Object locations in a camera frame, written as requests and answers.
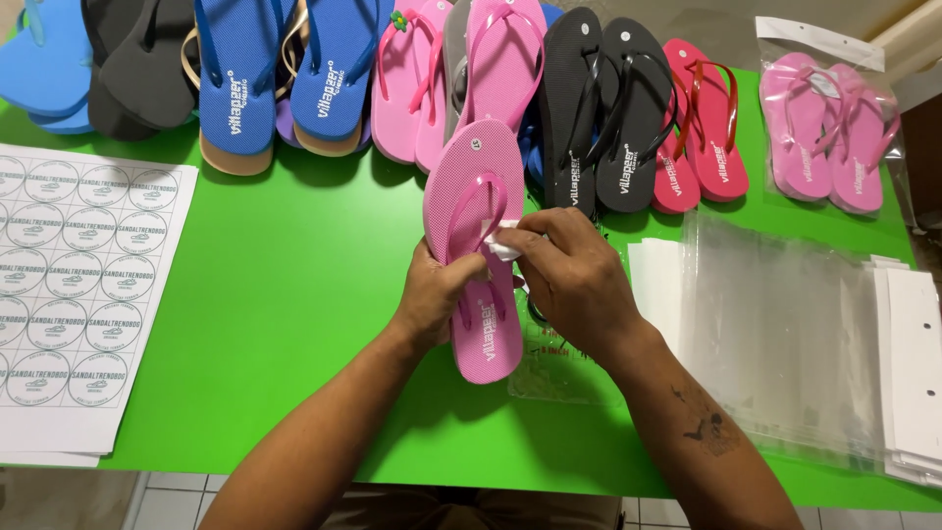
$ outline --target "clear plastic bag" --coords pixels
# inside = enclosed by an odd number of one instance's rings
[[[876,309],[861,258],[702,213],[684,223],[691,374],[760,449],[879,470]]]
[[[770,17],[756,17],[755,32],[769,138],[766,189],[871,218],[895,193],[915,226],[883,48]]]

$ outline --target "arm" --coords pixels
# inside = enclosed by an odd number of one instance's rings
[[[396,314],[381,333],[252,449],[200,530],[318,528],[347,489],[390,407],[428,350],[448,339],[464,285],[488,279],[481,254],[447,267],[415,248]]]
[[[642,318],[618,254],[584,215],[543,210],[496,237],[523,253],[537,308],[618,385],[691,527],[802,528],[753,444]]]

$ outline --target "hand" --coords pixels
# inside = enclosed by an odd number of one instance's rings
[[[484,255],[469,254],[442,265],[422,238],[413,252],[402,299],[390,325],[405,332],[424,355],[432,347],[448,342],[448,319],[458,306],[464,286],[471,280],[490,279]]]
[[[523,254],[517,264],[533,304],[602,368],[615,366],[630,337],[653,329],[635,306],[618,253],[576,208],[531,213],[495,237]]]

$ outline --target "white tissue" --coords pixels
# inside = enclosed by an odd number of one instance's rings
[[[484,232],[487,232],[487,228],[488,226],[491,225],[492,221],[493,219],[485,219],[484,221],[480,222],[481,235],[483,235]],[[516,228],[517,223],[520,223],[519,219],[513,220],[513,221],[504,220],[498,223],[497,226],[500,226],[501,228]],[[511,247],[507,245],[502,245],[498,243],[494,239],[493,232],[487,238],[484,239],[484,242],[487,243],[487,248],[491,249],[491,253],[493,253],[495,256],[497,256],[498,259],[500,259],[501,261],[504,261],[505,263],[507,261],[514,261],[515,259],[520,257],[519,252],[513,250]]]

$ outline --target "sticker sheet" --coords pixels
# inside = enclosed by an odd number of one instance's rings
[[[0,452],[112,450],[196,176],[0,144]]]

